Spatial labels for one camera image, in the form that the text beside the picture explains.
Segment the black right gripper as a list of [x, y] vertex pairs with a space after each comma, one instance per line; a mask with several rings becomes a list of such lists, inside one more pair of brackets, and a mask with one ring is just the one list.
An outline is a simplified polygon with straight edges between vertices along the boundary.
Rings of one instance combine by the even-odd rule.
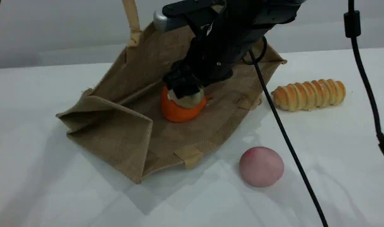
[[193, 39], [186, 57], [164, 75], [163, 82], [178, 99], [203, 92], [208, 84], [228, 79], [232, 67], [273, 26], [220, 13]]

